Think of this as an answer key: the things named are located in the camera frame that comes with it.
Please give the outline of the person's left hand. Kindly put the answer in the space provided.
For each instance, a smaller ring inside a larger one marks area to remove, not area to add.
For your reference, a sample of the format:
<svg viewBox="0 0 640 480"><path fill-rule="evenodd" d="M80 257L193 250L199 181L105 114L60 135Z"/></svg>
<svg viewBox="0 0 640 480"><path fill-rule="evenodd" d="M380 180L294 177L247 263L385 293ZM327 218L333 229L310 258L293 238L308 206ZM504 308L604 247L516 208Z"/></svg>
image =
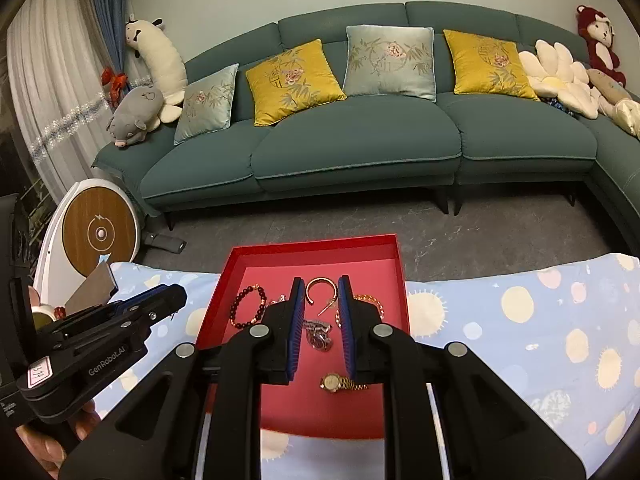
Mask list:
<svg viewBox="0 0 640 480"><path fill-rule="evenodd" d="M90 400L67 422L76 437L82 441L92 433L100 421L100 416L96 411L96 402ZM63 445L54 437L43 434L31 426L19 426L15 432L39 465L47 471L52 479L57 479L62 463L67 456Z"/></svg>

